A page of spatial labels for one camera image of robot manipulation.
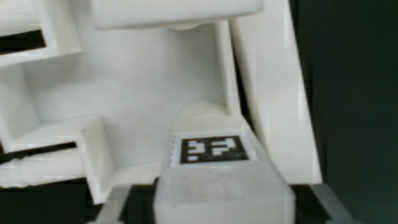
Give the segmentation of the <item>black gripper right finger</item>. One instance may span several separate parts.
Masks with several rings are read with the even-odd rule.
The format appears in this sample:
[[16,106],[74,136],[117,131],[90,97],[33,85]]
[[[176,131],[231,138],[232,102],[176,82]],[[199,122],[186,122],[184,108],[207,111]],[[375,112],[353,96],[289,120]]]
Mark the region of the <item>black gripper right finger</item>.
[[327,184],[298,184],[291,189],[296,197],[295,224],[362,224]]

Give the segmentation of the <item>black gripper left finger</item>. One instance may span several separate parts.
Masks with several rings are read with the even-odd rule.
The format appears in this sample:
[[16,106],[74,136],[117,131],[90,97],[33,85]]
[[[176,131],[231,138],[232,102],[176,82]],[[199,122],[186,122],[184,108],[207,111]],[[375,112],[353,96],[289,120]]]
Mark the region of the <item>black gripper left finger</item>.
[[87,224],[156,224],[154,190],[154,185],[115,187],[96,219]]

